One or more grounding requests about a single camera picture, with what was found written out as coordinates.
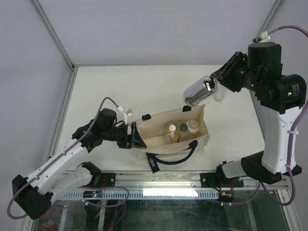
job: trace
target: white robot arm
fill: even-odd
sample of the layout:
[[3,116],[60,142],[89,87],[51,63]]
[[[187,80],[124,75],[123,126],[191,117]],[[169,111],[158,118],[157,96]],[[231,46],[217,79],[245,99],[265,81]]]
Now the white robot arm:
[[203,77],[184,92],[187,105],[195,106],[217,91],[217,84],[239,92],[247,88],[260,101],[265,121],[264,151],[217,167],[214,179],[230,182],[249,176],[260,182],[281,181],[281,174],[301,173],[294,156],[294,121],[305,104],[306,82],[299,75],[282,75],[281,46],[273,42],[253,43],[248,54],[236,52],[221,69]]
[[[132,114],[130,109],[125,111],[118,108],[124,114],[126,111]],[[122,124],[117,126],[119,123],[116,123],[116,116],[113,110],[99,110],[96,117],[87,125],[78,128],[66,146],[47,163],[26,177],[15,177],[12,181],[14,196],[8,206],[8,215],[13,219],[21,218],[10,214],[14,200],[32,219],[37,219],[45,214],[58,198],[70,191],[81,186],[99,187],[102,171],[91,162],[81,164],[67,176],[63,176],[63,173],[78,163],[81,157],[101,145],[103,140],[116,141],[119,148],[146,147],[135,124],[132,123],[131,126],[132,134],[128,134],[128,125],[119,121]]]

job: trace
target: cable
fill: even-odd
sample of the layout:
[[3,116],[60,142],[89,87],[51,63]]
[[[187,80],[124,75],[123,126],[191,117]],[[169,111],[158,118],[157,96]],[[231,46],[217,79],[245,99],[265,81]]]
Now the cable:
[[[305,29],[299,27],[299,26],[295,26],[295,25],[285,25],[285,26],[281,26],[279,28],[276,28],[272,31],[270,31],[268,33],[268,35],[270,34],[273,34],[279,30],[282,30],[282,29],[295,29],[295,30],[298,30],[300,32],[302,32],[304,35],[306,35],[306,37],[308,38],[308,31],[306,31]],[[298,117],[296,118],[296,120],[294,121],[294,123],[292,124],[291,126],[291,131],[295,131],[296,130],[296,127],[298,125],[298,123],[302,120],[302,118],[304,117],[306,111],[308,110],[308,103],[306,102],[303,110],[301,111],[301,113],[298,115]],[[296,194],[296,186],[295,186],[295,179],[294,179],[294,176],[293,176],[293,173],[292,173],[292,170],[291,168],[289,167],[291,165],[291,160],[292,160],[292,146],[293,146],[293,138],[294,138],[294,134],[293,133],[290,133],[289,134],[289,142],[288,142],[288,153],[287,153],[287,170],[288,170],[288,173],[289,173],[289,177],[290,177],[290,181],[291,181],[291,186],[292,186],[292,194],[291,194],[291,198],[288,202],[286,203],[282,203],[280,201],[278,201],[275,197],[273,197],[268,189],[265,187],[264,183],[261,183],[262,187],[264,188],[265,192],[267,193],[267,195],[269,195],[273,200],[275,200],[276,202],[278,202],[280,205],[283,205],[283,206],[287,206],[287,205],[290,205],[294,199],[295,199],[295,194]]]
[[231,190],[230,190],[230,193],[233,193],[233,189],[234,189],[234,183],[233,181],[231,182]]
[[89,204],[89,205],[93,205],[95,207],[100,207],[100,208],[112,208],[112,207],[117,207],[119,205],[122,205],[124,204],[128,198],[129,198],[129,190],[127,188],[124,188],[124,187],[121,187],[121,186],[114,186],[114,187],[106,187],[106,188],[89,188],[89,187],[85,187],[85,186],[82,186],[82,187],[79,187],[80,189],[89,189],[89,190],[95,190],[95,191],[101,191],[101,190],[109,190],[109,189],[123,189],[125,191],[127,191],[127,196],[125,197],[125,199],[123,201],[121,201],[119,204],[116,204],[116,205],[97,205],[97,204],[94,204],[92,202],[89,202],[87,200],[82,200],[84,202],[86,202],[86,204]]
[[83,165],[83,164],[85,164],[86,162],[82,162],[81,164],[79,164],[78,166],[77,166],[77,168],[75,169],[75,171],[81,166],[81,165]]
[[70,150],[72,150],[85,136],[87,136],[87,134],[90,132],[90,130],[92,129],[94,123],[96,122],[97,120],[97,117],[103,107],[103,104],[106,100],[110,100],[117,108],[119,107],[119,105],[111,98],[109,97],[105,97],[103,99],[103,101],[101,102],[101,105],[96,113],[96,116],[95,118],[93,119],[92,123],[90,124],[90,127],[88,128],[88,130],[75,142],[73,143],[70,147],[68,147],[63,153],[61,153],[59,156],[57,156],[56,158],[54,158],[42,171],[40,171],[36,177],[34,177],[33,179],[31,179],[30,181],[28,181],[25,185],[23,185],[12,197],[12,199],[10,200],[9,204],[8,204],[8,207],[6,209],[6,212],[7,212],[7,215],[9,218],[11,219],[22,219],[22,218],[25,218],[27,217],[28,215],[25,214],[25,215],[22,215],[20,217],[16,217],[16,216],[13,216],[11,214],[11,207],[12,207],[12,204],[14,202],[14,200],[17,198],[17,196],[20,194],[20,192],[22,190],[24,190],[27,186],[29,186],[31,183],[33,183],[36,179],[38,179],[45,171],[47,171],[48,168],[50,168],[55,162],[57,162],[62,156],[66,155],[67,152],[69,152]]
[[229,202],[220,202],[220,201],[214,201],[214,200],[207,200],[207,201],[211,201],[211,202],[214,202],[214,203],[218,203],[218,204],[223,204],[223,205],[243,205],[243,204],[246,204],[248,202],[251,202],[253,199],[255,199],[255,197],[257,196],[258,192],[259,192],[259,189],[260,189],[260,185],[262,183],[259,181],[258,183],[258,187],[255,191],[255,193],[253,194],[252,197],[250,197],[249,199],[245,200],[245,201],[241,201],[241,202],[235,202],[235,203],[229,203]]
[[114,223],[115,223],[115,220],[117,219],[117,217],[118,217],[119,214],[121,213],[121,209],[122,209],[122,207],[123,207],[124,205],[125,205],[125,204],[122,204],[122,205],[116,207],[114,218],[113,218],[112,221],[110,222],[110,225],[109,225],[108,230],[112,229],[112,227],[113,227],[113,225],[114,225]]
[[113,227],[116,226],[116,225],[122,220],[122,218],[124,217],[124,214],[125,214],[125,212],[126,212],[126,205],[123,204],[122,207],[123,207],[122,216],[119,218],[119,220],[117,220],[117,222],[116,222],[115,224],[110,225],[111,227],[109,228],[108,231],[112,231]]
[[104,184],[102,185],[102,188],[105,187],[106,185],[106,180],[105,179],[102,179],[101,181],[104,181]]

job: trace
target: white table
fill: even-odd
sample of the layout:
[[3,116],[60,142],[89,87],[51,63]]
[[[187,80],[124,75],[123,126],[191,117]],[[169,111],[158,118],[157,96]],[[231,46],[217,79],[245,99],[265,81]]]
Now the white table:
[[[66,114],[58,150],[64,147],[80,126],[94,118],[101,100],[109,96],[119,105],[131,108],[130,120],[183,107],[183,91],[196,80],[219,69],[219,65],[97,66],[80,67]],[[159,165],[161,170],[214,170],[224,160],[231,161],[264,149],[257,116],[249,95],[228,92],[220,103],[211,96],[205,102],[204,120],[211,134],[205,152],[193,154],[186,162]],[[116,111],[106,102],[104,107]],[[164,158],[178,160],[183,156]],[[104,141],[79,161],[91,161],[102,170],[150,171],[146,160],[138,161],[133,150],[119,149]]]

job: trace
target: glass panel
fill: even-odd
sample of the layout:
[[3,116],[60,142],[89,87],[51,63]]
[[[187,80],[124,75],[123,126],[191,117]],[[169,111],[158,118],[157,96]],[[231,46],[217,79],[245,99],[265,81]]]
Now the glass panel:
[[[254,191],[233,191],[234,200],[250,198]],[[118,200],[93,200],[115,205]],[[287,231],[280,205],[262,191],[244,205],[207,200],[128,200],[112,208],[58,201],[38,222],[35,231]]]

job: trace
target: red wire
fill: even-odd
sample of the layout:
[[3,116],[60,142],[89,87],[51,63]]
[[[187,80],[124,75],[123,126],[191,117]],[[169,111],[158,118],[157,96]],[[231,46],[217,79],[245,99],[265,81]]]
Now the red wire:
[[104,184],[102,186],[102,188],[103,188],[103,187],[105,187],[106,181],[105,181],[105,179],[102,179],[101,181],[104,181]]
[[231,182],[231,193],[233,192],[233,189],[234,189],[234,184],[233,184],[233,182]]

